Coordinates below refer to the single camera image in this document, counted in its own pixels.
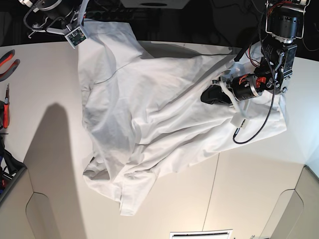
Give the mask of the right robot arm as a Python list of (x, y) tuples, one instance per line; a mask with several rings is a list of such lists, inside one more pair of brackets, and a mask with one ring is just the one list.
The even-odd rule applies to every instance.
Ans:
[[(28, 38), (37, 32), (67, 35), (82, 24), (87, 0), (21, 0), (20, 3), (29, 7), (23, 17), (23, 24), (30, 30)], [(28, 23), (31, 13), (43, 15), (42, 23)]]

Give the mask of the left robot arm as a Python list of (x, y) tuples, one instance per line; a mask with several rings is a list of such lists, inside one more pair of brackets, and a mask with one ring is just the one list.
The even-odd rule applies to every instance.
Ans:
[(228, 69), (203, 91), (200, 100), (205, 105), (233, 107), (243, 112), (240, 102), (250, 102), (264, 92), (283, 94), (288, 89), (297, 52), (296, 39), (304, 36), (308, 0), (268, 0), (258, 24), (260, 60), (252, 57), (252, 41), (236, 55), (231, 65), (246, 54), (253, 70), (233, 75)]

